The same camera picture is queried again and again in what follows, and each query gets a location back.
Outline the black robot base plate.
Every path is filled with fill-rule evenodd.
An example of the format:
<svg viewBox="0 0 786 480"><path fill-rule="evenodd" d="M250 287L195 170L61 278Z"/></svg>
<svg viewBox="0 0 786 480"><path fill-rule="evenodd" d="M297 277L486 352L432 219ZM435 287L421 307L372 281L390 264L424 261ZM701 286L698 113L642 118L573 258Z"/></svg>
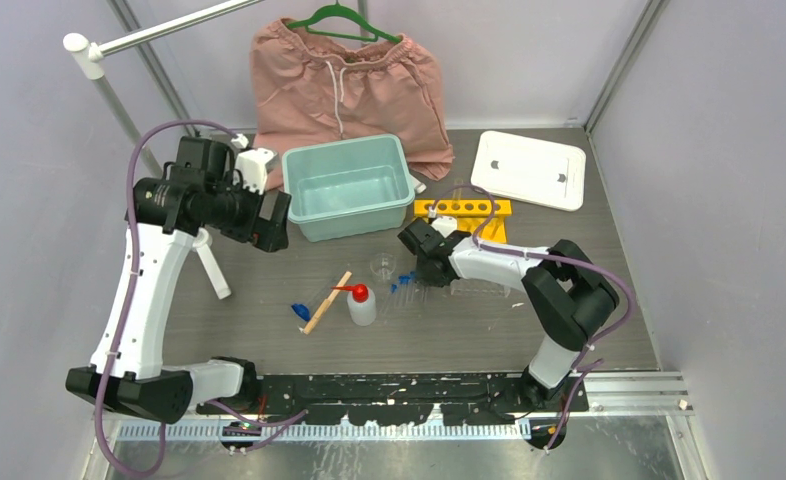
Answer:
<svg viewBox="0 0 786 480"><path fill-rule="evenodd" d="M249 393L218 401L265 422L303 412L306 425L416 426L437 413L445 426L505 425L524 416L560 416L565 406L571 413L588 411L584 387L572 391L573 382L542 399L532 381L514 372L265 375Z"/></svg>

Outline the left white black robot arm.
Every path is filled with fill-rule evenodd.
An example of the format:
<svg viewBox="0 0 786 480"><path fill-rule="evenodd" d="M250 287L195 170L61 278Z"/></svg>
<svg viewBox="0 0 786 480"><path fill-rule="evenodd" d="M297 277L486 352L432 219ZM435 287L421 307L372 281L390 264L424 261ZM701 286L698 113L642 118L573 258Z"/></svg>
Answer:
<svg viewBox="0 0 786 480"><path fill-rule="evenodd" d="M165 328L178 277L196 253L220 299L231 291L210 250L214 229L265 252L288 247L290 195L278 191L270 217L260 215L277 153L184 136L159 177L132 183L126 257L110 318L85 367L68 371L65 388L102 409L174 424L211 400L238 413L256 408L261 386L253 362L216 356L167 366Z"/></svg>

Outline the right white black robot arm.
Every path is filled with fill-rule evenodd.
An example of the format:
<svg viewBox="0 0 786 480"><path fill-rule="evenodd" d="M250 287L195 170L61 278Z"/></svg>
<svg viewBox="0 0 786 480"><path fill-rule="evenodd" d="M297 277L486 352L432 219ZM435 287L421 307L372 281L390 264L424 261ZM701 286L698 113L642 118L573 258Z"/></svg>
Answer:
<svg viewBox="0 0 786 480"><path fill-rule="evenodd" d="M398 235L416 258L416 279L431 287L457 280L490 282L526 294L545 333L523 372L527 403L551 409L583 354L606 334L606 321L632 292L618 276L593 264L572 241L525 248L459 230L451 217L417 218Z"/></svg>

